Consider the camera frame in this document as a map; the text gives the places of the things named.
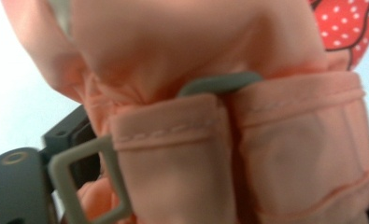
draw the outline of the pink cloth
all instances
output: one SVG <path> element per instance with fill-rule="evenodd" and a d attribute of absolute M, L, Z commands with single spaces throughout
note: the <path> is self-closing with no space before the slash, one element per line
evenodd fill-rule
<path fill-rule="evenodd" d="M 120 223 L 367 222 L 369 127 L 347 70 L 369 41 L 369 1 L 70 2 L 71 39 L 47 1 L 3 0 L 52 88 L 112 135 L 135 212 Z M 264 81 L 175 99 L 242 71 Z M 106 178 L 78 195 L 90 219 L 119 201 Z"/>

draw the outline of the seam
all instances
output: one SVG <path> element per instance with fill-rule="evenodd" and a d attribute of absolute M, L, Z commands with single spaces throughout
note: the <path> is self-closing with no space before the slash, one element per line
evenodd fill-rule
<path fill-rule="evenodd" d="M 345 185 L 344 187 L 334 189 L 330 194 L 326 195 L 319 202 L 315 203 L 304 211 L 293 214 L 276 215 L 265 212 L 260 208 L 256 208 L 256 210 L 264 217 L 273 219 L 279 218 L 281 220 L 295 220 L 305 217 L 320 216 L 323 213 L 325 214 L 329 210 L 334 209 L 337 204 L 344 202 L 346 199 L 352 198 L 357 194 L 366 192 L 367 190 L 369 190 L 369 170 L 365 171 L 363 177 L 360 179 L 357 179 L 353 183 Z"/>
<path fill-rule="evenodd" d="M 204 128 L 214 125 L 216 121 L 217 121 L 216 119 L 208 119 L 203 123 L 181 124 L 181 125 L 177 125 L 177 126 L 166 128 L 166 129 L 156 130 L 151 133 L 137 133 L 133 135 L 118 136 L 114 142 L 115 143 L 127 143 L 127 142 L 132 142 L 132 141 L 145 140 L 149 138 L 161 138 L 161 137 L 164 137 L 172 133 L 182 133 L 182 132 L 186 132 L 189 130 L 204 129 Z"/>
<path fill-rule="evenodd" d="M 302 97 L 302 98 L 299 98 L 299 99 L 295 99 L 295 100 L 288 100 L 288 101 L 282 101 L 282 102 L 273 102 L 273 103 L 270 103 L 268 105 L 262 105 L 262 106 L 258 106 L 258 107 L 257 106 L 256 107 L 251 107 L 248 111 L 258 113 L 258 112 L 263 112 L 263 111 L 267 111 L 267 110 L 277 109 L 277 108 L 282 107 L 282 106 L 297 105 L 297 104 L 303 103 L 304 101 L 307 101 L 307 100 L 334 96 L 334 95 L 342 94 L 344 92 L 355 91 L 355 90 L 360 90 L 360 88 L 356 87 L 356 88 L 351 88 L 351 89 L 342 90 L 342 91 L 329 92 L 327 94 L 322 94 L 322 95 L 308 95 L 308 96 L 305 96 L 305 97 Z"/>

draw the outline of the red polka dot fabric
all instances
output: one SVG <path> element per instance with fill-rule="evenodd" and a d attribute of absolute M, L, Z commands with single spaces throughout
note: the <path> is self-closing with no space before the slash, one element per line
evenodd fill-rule
<path fill-rule="evenodd" d="M 348 70 L 369 45 L 369 0 L 309 0 L 327 51 L 348 50 Z"/>

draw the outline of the buckle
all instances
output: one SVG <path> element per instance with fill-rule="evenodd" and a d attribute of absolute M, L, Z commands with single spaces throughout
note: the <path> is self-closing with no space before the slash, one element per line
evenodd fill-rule
<path fill-rule="evenodd" d="M 261 80 L 262 78 L 260 76 L 249 72 L 199 78 L 185 85 L 178 93 L 177 97 L 185 97 L 205 92 L 224 94 L 240 90 L 251 83 Z M 96 220 L 89 221 L 78 200 L 75 183 L 70 175 L 69 166 L 75 161 L 79 161 L 99 152 L 105 159 L 106 168 L 110 174 L 113 189 L 120 198 L 120 204 L 118 207 L 105 213 Z M 94 139 L 52 157 L 49 165 L 50 177 L 64 203 L 66 217 L 69 223 L 107 224 L 116 222 L 132 214 L 131 202 L 123 181 L 117 157 L 118 153 L 114 150 L 111 136 Z"/>

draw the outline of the white background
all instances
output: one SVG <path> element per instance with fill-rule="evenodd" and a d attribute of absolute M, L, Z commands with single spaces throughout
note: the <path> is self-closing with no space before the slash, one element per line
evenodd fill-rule
<path fill-rule="evenodd" d="M 369 50 L 357 71 L 369 109 Z M 41 135 L 77 106 L 47 86 L 0 5 L 0 154 L 18 147 L 42 148 Z"/>

